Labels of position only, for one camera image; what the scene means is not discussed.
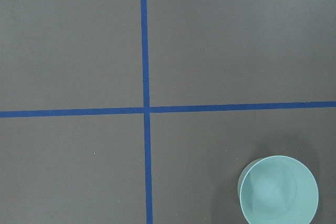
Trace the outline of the green ceramic bowl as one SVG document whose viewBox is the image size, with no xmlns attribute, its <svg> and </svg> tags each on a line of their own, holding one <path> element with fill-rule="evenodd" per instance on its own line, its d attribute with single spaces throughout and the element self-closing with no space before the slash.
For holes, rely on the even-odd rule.
<svg viewBox="0 0 336 224">
<path fill-rule="evenodd" d="M 237 183 L 248 223 L 311 223 L 319 190 L 312 172 L 288 156 L 269 156 L 248 164 Z"/>
</svg>

